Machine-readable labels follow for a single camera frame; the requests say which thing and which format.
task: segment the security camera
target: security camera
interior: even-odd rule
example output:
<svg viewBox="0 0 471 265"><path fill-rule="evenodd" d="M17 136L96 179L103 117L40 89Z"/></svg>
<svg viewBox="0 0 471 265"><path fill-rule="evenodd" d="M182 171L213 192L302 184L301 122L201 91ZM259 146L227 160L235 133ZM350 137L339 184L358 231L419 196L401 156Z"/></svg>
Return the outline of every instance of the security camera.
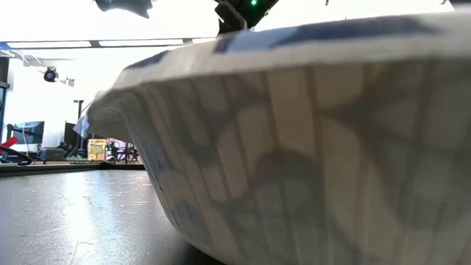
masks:
<svg viewBox="0 0 471 265"><path fill-rule="evenodd" d="M46 82L56 82L59 79L59 74L56 72L54 66L49 66L47 71L44 72L44 80Z"/></svg>

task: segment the dark table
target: dark table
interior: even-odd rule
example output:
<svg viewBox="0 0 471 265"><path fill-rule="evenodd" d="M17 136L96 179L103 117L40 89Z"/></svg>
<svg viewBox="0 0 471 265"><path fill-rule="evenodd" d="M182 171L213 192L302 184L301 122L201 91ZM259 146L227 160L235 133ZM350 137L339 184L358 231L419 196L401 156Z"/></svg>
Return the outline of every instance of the dark table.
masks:
<svg viewBox="0 0 471 265"><path fill-rule="evenodd" d="M0 178L0 264L221 264L180 238L145 171Z"/></svg>

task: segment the yellow box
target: yellow box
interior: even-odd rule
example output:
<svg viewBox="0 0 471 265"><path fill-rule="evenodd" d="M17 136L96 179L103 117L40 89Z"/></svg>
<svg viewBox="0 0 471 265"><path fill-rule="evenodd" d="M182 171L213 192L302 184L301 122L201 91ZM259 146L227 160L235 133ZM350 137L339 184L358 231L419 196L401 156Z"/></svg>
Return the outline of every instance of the yellow box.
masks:
<svg viewBox="0 0 471 265"><path fill-rule="evenodd" d="M106 158L106 139L88 140L88 160L105 161Z"/></svg>

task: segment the paper bowl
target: paper bowl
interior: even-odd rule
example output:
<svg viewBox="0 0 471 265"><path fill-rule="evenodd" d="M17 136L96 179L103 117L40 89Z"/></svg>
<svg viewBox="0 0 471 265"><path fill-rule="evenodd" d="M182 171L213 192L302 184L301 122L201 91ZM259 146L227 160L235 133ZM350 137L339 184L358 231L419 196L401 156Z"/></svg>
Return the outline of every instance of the paper bowl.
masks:
<svg viewBox="0 0 471 265"><path fill-rule="evenodd" d="M470 264L470 20L165 52L124 69L88 120L138 146L175 229L227 264Z"/></svg>

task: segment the red object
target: red object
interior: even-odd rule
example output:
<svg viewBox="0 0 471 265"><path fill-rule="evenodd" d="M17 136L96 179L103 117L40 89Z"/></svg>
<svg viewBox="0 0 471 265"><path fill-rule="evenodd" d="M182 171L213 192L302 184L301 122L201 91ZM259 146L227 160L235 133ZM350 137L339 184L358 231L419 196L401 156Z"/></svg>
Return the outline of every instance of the red object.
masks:
<svg viewBox="0 0 471 265"><path fill-rule="evenodd" d="M15 136L13 136L12 138L8 139L6 142L4 142L1 145L4 147L12 147L13 144L16 144L16 143L18 143L18 139Z"/></svg>

